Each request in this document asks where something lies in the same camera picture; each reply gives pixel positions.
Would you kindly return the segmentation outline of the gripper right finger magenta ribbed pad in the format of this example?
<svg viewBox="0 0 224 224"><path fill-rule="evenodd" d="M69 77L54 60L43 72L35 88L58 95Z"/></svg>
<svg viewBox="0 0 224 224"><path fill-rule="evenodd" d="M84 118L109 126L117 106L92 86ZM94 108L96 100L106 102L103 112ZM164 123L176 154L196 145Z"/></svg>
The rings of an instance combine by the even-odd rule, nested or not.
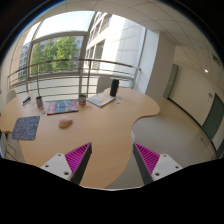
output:
<svg viewBox="0 0 224 224"><path fill-rule="evenodd" d="M158 154L138 143L133 144L133 154L145 185L182 169L168 154Z"/></svg>

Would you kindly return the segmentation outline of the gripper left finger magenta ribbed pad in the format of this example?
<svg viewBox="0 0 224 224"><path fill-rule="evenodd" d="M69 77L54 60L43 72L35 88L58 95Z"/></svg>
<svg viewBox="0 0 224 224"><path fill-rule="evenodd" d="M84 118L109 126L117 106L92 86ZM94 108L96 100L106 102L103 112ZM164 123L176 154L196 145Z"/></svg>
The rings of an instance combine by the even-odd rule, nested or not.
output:
<svg viewBox="0 0 224 224"><path fill-rule="evenodd" d="M79 185L91 154L92 145L91 143L86 143L66 154L57 153L42 165L41 168L51 174Z"/></svg>

